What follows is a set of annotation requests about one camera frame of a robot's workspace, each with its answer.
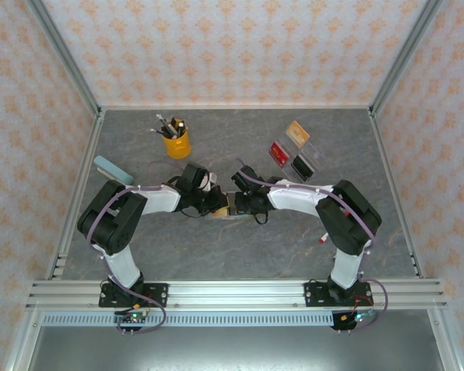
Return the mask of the red magnetic stripe card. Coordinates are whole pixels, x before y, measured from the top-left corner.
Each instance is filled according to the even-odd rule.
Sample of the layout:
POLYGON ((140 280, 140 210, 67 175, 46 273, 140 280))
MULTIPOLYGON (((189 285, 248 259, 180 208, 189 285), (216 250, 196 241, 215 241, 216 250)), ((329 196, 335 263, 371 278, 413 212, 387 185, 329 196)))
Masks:
POLYGON ((277 141, 271 144, 268 153, 280 168, 284 168, 290 159, 288 152, 277 141))

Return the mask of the clear acrylic card stand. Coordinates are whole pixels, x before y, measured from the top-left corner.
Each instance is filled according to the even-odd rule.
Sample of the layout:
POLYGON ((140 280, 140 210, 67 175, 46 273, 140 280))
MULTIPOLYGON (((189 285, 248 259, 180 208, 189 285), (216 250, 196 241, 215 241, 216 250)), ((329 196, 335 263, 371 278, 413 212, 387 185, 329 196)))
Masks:
POLYGON ((322 168, 324 167, 324 158, 322 154, 312 144, 311 136, 310 136, 309 141, 302 148, 298 148, 297 145, 285 133, 286 129, 281 132, 281 134, 278 136, 276 140, 274 140, 274 141, 279 142, 290 156, 290 159, 288 160, 287 165, 284 168, 281 168, 281 170, 284 173, 285 177, 292 182, 309 183, 315 178, 315 176, 319 173, 319 171, 322 170, 322 168), (301 157, 303 157, 315 170, 314 175, 311 177, 310 180, 306 182, 303 182, 299 178, 295 170, 291 167, 291 163, 296 155, 300 155, 301 157))

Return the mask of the yellow pen cup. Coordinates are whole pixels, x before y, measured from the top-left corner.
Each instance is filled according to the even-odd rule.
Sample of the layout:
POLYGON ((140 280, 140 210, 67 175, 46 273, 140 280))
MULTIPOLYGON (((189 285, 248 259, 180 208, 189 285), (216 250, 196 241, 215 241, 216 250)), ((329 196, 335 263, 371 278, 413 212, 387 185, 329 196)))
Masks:
POLYGON ((187 157, 191 152, 192 147, 186 127, 183 127, 180 137, 171 139, 163 136, 162 139, 165 144, 166 153, 170 158, 182 159, 187 157))

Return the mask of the teal eraser block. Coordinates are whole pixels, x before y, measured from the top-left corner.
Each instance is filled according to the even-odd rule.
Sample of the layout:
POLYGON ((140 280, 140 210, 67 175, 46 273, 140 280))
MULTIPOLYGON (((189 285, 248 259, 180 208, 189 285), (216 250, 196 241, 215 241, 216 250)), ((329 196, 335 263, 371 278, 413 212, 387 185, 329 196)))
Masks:
POLYGON ((101 174, 109 179, 117 180, 125 185, 131 185, 134 182, 131 175, 101 155, 94 158, 94 165, 101 174))

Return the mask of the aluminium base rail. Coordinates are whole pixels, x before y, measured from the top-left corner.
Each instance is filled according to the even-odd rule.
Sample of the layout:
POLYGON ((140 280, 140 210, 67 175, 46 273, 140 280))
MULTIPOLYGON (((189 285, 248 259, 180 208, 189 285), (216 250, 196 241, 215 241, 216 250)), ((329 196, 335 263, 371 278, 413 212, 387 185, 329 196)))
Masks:
MULTIPOLYGON (((316 303, 320 310, 350 310, 314 298, 303 280, 167 281, 168 311, 300 311, 316 303)), ((450 300, 439 279, 382 279, 370 283, 372 302, 361 299, 358 309, 447 309, 450 300)), ((98 310, 100 284, 96 281, 36 281, 29 310, 98 310)))

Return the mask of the grey metal sheet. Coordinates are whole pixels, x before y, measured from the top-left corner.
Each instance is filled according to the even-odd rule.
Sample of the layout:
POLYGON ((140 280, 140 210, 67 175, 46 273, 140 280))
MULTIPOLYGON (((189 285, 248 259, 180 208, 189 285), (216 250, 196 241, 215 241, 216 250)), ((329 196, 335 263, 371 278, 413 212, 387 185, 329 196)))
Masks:
POLYGON ((444 371, 432 336, 374 329, 43 328, 28 371, 444 371))

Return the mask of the gold VIP card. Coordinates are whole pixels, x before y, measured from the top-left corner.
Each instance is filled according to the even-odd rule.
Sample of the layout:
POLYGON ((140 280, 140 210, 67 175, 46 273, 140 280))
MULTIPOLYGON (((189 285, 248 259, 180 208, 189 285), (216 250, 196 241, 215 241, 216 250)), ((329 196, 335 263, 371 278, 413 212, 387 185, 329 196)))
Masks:
POLYGON ((298 148, 302 148, 310 139, 309 133, 297 121, 293 121, 285 133, 298 148))

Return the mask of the aluminium frame post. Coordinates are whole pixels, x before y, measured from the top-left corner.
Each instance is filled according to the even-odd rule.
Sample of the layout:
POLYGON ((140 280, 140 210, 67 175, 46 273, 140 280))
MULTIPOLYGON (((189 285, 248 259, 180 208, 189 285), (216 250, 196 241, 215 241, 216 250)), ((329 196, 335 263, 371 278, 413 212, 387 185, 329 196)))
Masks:
POLYGON ((368 107, 371 117, 376 117, 382 111, 385 102, 391 95, 394 88, 404 72, 406 66, 418 48, 419 43, 425 36, 428 27, 432 24, 437 11, 442 6, 444 0, 426 0, 416 22, 411 28, 408 37, 403 43, 395 61, 393 62, 388 74, 378 90, 374 102, 368 107))
POLYGON ((25 0, 25 2, 29 6, 32 14, 35 16, 39 26, 42 28, 60 62, 63 64, 67 75, 72 80, 82 101, 88 110, 97 117, 101 112, 101 107, 97 103, 97 100, 84 78, 81 69, 69 50, 67 42, 63 38, 52 16, 50 15, 45 2, 43 0, 25 0))

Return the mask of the red marker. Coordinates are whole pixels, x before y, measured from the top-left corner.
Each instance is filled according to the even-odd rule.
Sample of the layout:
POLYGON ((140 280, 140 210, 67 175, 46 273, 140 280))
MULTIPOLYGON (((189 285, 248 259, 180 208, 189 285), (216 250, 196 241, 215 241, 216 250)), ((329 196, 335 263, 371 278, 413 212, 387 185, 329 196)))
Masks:
MULTIPOLYGON (((344 212, 344 215, 345 215, 345 216, 348 216, 349 214, 350 214, 350 213, 349 213, 347 210, 344 212)), ((328 234, 328 233, 324 233, 324 234, 319 238, 319 242, 320 242, 320 243, 325 243, 325 242, 327 241, 328 237, 329 237, 329 234, 328 234)))

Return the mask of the aluminium frame bar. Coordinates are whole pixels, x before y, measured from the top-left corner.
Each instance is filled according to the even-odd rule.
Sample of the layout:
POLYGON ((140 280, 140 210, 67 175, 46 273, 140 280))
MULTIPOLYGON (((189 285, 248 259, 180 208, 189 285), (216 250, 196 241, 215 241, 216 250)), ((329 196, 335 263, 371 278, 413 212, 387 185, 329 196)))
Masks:
POLYGON ((392 172, 391 163, 387 152, 384 147, 383 136, 381 134, 380 128, 377 123, 377 117, 373 110, 372 106, 368 107, 368 117, 370 119, 371 126, 373 128, 374 136, 377 142, 377 146, 380 151, 380 156, 382 158, 383 166, 386 172, 387 180, 391 189, 391 194, 394 200, 394 204, 397 210, 398 218, 401 224, 402 233, 404 235, 404 239, 406 242, 406 246, 409 251, 409 255, 411 258, 411 262, 413 263, 415 276, 419 279, 423 279, 427 277, 423 264, 421 262, 421 256, 417 247, 415 246, 415 239, 411 228, 409 226, 407 215, 405 209, 403 207, 400 194, 397 189, 397 183, 395 182, 394 174, 392 172))
POLYGON ((101 127, 104 121, 104 114, 104 110, 101 109, 94 116, 90 133, 87 138, 87 143, 84 148, 84 153, 81 157, 80 165, 77 170, 76 182, 74 183, 72 189, 72 195, 68 204, 67 214, 60 231, 60 236, 53 248, 51 258, 49 259, 49 264, 45 275, 45 279, 48 281, 51 281, 53 278, 60 278, 63 274, 62 272, 56 274, 56 270, 59 267, 57 264, 60 260, 66 260, 70 250, 73 233, 77 225, 77 217, 80 210, 80 205, 90 174, 90 167, 94 159, 97 141, 100 136, 101 127))
POLYGON ((175 111, 175 110, 359 110, 367 111, 370 106, 365 104, 192 104, 192 105, 103 105, 101 111, 175 111))

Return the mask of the beige leather card holder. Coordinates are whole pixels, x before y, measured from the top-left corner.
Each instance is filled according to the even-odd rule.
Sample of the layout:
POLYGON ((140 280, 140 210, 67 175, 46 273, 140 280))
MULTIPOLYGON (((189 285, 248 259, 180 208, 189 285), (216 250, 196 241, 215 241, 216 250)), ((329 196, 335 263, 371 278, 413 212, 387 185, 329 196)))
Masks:
POLYGON ((236 205, 236 193, 235 192, 226 192, 220 198, 220 208, 229 208, 229 216, 226 218, 213 218, 213 213, 211 213, 211 217, 216 220, 252 220, 253 216, 250 213, 246 213, 244 211, 240 211, 236 205))

